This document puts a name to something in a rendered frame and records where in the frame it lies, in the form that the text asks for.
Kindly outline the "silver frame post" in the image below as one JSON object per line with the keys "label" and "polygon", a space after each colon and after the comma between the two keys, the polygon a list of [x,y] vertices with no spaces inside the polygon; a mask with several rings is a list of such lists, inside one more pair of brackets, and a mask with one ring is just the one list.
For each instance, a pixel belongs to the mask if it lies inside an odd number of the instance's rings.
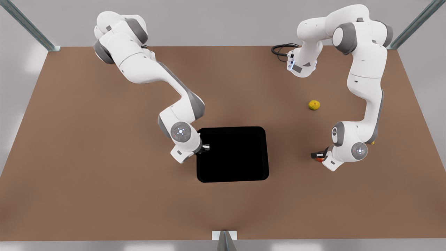
{"label": "silver frame post", "polygon": [[43,35],[40,30],[22,13],[11,0],[0,0],[0,6],[7,11],[27,32],[29,32],[49,52],[60,51],[60,46],[55,46]]}
{"label": "silver frame post", "polygon": [[218,240],[216,251],[237,251],[234,240],[237,240],[237,231],[212,231],[212,240]]}
{"label": "silver frame post", "polygon": [[388,50],[397,50],[404,42],[415,33],[441,6],[446,0],[432,0],[418,16],[387,46]]}

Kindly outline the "black storage box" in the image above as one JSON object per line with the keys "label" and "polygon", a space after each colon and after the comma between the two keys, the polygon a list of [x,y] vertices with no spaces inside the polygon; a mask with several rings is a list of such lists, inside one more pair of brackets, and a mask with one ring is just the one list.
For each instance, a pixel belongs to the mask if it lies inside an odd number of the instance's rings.
{"label": "black storage box", "polygon": [[202,183],[264,181],[269,176],[266,131],[262,127],[220,127],[199,130],[210,149],[197,155]]}

